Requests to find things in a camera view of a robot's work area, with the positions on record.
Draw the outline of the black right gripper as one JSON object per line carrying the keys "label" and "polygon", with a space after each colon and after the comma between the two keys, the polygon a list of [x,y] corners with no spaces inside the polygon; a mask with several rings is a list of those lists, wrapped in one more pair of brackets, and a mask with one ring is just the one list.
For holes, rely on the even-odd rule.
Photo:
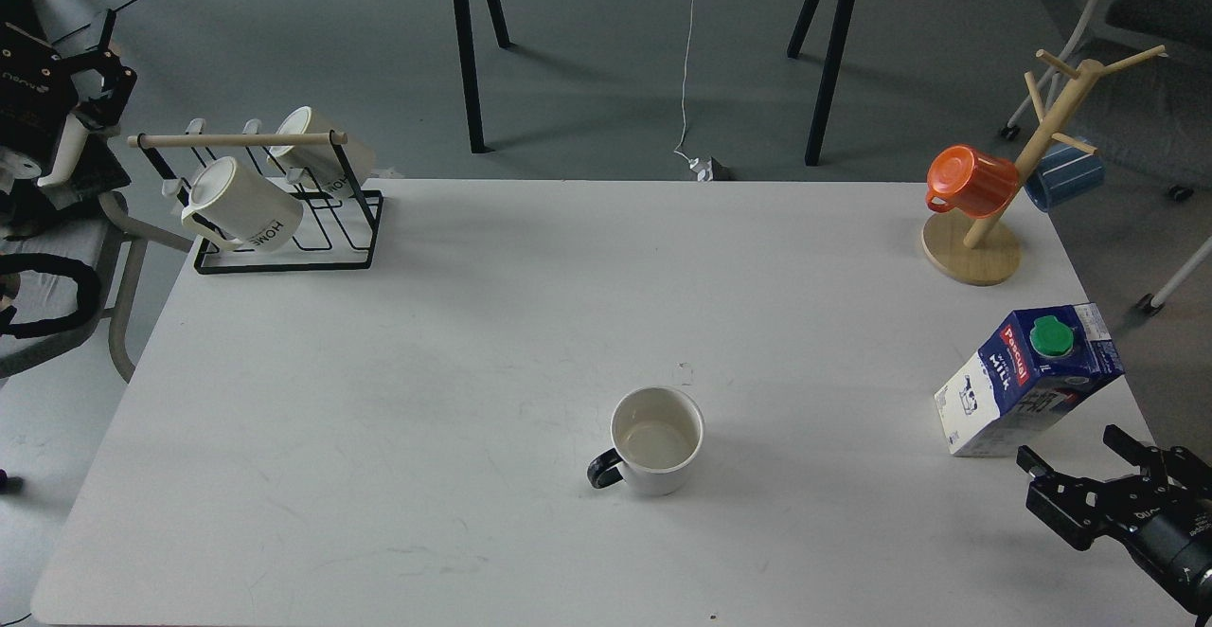
{"label": "black right gripper", "polygon": [[1116,540],[1166,591],[1210,589],[1210,466],[1187,448],[1134,440],[1117,424],[1108,424],[1103,444],[1140,475],[1096,483],[1065,475],[1019,446],[1016,464],[1033,475],[1027,511],[1079,552],[1094,538]]}

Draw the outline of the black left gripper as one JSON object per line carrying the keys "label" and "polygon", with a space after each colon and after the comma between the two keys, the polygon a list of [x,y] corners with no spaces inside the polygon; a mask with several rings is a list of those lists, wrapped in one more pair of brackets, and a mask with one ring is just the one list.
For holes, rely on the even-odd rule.
{"label": "black left gripper", "polygon": [[[51,158],[70,110],[88,131],[115,129],[137,82],[128,65],[118,64],[110,49],[118,11],[104,8],[88,25],[95,35],[86,49],[61,57],[57,50],[2,23],[1,144],[30,158]],[[101,76],[99,91],[85,96],[73,82],[86,73]]]}

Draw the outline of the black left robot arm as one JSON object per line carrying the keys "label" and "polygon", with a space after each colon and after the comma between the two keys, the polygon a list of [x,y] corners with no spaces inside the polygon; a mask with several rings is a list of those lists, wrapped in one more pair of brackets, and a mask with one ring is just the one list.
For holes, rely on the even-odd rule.
{"label": "black left robot arm", "polygon": [[80,228],[101,196],[130,182],[109,139],[137,82],[112,49],[116,17],[78,53],[48,42],[33,8],[2,13],[2,334],[57,336],[95,320],[102,275],[91,257],[55,253],[61,226]]}

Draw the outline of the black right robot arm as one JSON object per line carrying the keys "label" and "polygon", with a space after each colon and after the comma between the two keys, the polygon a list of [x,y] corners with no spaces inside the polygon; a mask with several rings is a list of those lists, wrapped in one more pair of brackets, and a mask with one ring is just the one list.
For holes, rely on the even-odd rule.
{"label": "black right robot arm", "polygon": [[1103,441],[1137,473],[1105,481],[1065,475],[1029,446],[1019,446],[1016,463],[1033,477],[1027,511],[1079,552],[1088,551],[1094,538],[1117,541],[1197,626],[1208,625],[1210,466],[1187,448],[1134,440],[1117,424],[1107,424]]}

